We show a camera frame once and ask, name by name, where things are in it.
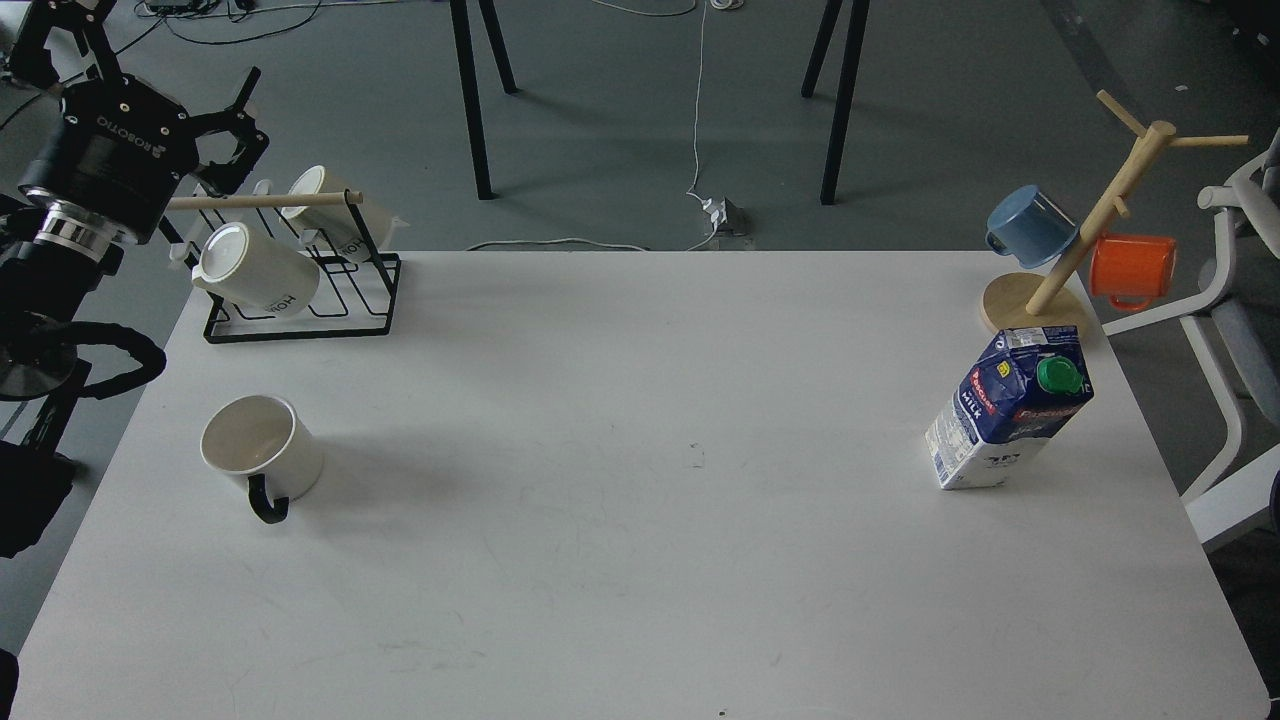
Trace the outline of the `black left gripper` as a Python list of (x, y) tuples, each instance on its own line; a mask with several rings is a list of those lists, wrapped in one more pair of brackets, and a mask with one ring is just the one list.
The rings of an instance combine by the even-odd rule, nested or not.
[[(73, 85), (20, 191), (42, 208), (76, 205), (118, 227), (127, 242), (147, 243), (183, 177), (196, 172), (211, 196), (236, 195), (265, 154), (270, 138), (247, 108), (260, 78), (251, 67), (228, 106), (191, 118), (133, 76)], [(196, 138), (220, 133), (236, 140), (230, 159), (200, 163)]]

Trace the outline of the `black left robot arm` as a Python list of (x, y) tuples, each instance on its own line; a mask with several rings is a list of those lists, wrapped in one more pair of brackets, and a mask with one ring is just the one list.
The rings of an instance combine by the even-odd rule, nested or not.
[(146, 243), (186, 177), (212, 196), (234, 193), (269, 140), (247, 110), (250, 69), (234, 101), (192, 114), (125, 73), (102, 27), (110, 1), (35, 1), (3, 68), (58, 99), (60, 115), (3, 199), (3, 400), (41, 406), (1, 452), (1, 546), (36, 544), (70, 493), (76, 464), (58, 445), (82, 398), (146, 386), (166, 356), (147, 336), (76, 314), (118, 272), (125, 243)]

